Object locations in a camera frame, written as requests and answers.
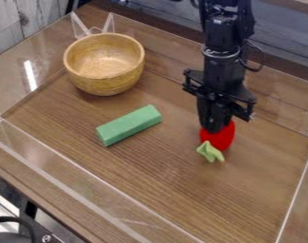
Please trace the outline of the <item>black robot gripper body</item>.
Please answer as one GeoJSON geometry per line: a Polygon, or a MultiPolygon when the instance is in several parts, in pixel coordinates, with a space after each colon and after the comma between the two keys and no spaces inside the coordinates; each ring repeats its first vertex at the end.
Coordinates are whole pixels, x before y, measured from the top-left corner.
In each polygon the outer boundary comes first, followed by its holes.
{"type": "Polygon", "coordinates": [[[252,119],[255,95],[244,87],[244,62],[242,50],[215,51],[204,47],[204,69],[186,69],[183,89],[198,98],[215,103],[232,103],[232,116],[252,119]]]}

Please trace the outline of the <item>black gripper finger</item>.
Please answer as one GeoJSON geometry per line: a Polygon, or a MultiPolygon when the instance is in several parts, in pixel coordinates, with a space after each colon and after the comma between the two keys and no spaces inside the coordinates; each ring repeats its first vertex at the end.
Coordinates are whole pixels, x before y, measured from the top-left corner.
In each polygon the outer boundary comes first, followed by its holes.
{"type": "Polygon", "coordinates": [[[215,103],[212,105],[212,132],[219,132],[232,118],[232,103],[215,103]]]}
{"type": "Polygon", "coordinates": [[[199,96],[197,98],[197,108],[202,127],[206,129],[211,129],[214,125],[212,102],[207,100],[203,96],[199,96]]]}

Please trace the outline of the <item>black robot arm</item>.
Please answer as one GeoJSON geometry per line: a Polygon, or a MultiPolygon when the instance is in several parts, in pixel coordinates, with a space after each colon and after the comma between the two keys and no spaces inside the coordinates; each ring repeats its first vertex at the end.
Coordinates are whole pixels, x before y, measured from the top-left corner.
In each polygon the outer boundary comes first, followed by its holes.
{"type": "Polygon", "coordinates": [[[204,68],[185,70],[183,89],[197,96],[202,127],[216,134],[234,116],[247,122],[252,117],[256,97],[244,86],[244,76],[248,70],[259,71],[247,64],[255,19],[251,0],[199,0],[198,8],[204,68]]]}

